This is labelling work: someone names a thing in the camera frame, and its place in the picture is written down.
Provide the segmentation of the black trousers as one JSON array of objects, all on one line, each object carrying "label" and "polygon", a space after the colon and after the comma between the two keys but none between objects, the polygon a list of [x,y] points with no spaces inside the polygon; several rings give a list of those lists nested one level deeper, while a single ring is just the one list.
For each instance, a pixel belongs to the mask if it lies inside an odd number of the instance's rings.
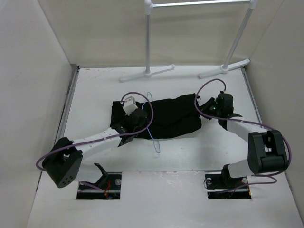
[{"label": "black trousers", "polygon": [[200,114],[194,106],[195,94],[174,99],[152,101],[154,117],[149,130],[138,134],[139,139],[171,139],[199,130]]}]

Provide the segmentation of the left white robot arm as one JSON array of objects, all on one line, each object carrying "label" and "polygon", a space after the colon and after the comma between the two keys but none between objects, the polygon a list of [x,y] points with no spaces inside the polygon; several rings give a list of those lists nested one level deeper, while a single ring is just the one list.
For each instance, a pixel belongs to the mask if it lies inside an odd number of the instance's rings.
[{"label": "left white robot arm", "polygon": [[148,125],[148,114],[137,108],[101,133],[74,141],[67,137],[59,139],[38,164],[58,188],[77,181],[100,190],[106,185],[108,173],[99,163],[88,165],[83,163],[84,160],[130,143],[139,133],[146,130]]}]

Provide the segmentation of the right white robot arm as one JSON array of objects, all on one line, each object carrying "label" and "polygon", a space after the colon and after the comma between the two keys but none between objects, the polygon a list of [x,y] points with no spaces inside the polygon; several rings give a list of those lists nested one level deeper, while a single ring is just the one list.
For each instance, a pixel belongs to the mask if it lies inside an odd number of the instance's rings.
[{"label": "right white robot arm", "polygon": [[210,98],[197,107],[207,119],[217,119],[226,131],[235,134],[247,143],[247,158],[236,163],[226,164],[221,170],[220,182],[226,188],[247,176],[260,176],[264,173],[281,173],[289,166],[282,134],[260,123],[247,121],[234,112],[233,96],[220,92],[217,98]]}]

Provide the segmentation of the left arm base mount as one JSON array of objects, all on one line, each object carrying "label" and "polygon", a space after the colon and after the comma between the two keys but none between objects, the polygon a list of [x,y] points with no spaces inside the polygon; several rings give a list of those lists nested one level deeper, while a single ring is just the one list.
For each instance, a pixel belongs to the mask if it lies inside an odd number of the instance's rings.
[{"label": "left arm base mount", "polygon": [[121,172],[107,172],[99,163],[97,167],[99,179],[95,182],[81,181],[79,183],[77,200],[119,200],[121,197]]}]

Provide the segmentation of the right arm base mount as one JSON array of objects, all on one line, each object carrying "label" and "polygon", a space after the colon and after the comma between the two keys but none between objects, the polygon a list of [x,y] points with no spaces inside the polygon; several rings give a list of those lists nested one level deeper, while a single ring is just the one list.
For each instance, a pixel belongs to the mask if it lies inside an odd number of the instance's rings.
[{"label": "right arm base mount", "polygon": [[250,200],[251,193],[247,177],[228,178],[224,180],[220,172],[207,172],[204,187],[209,200]]}]

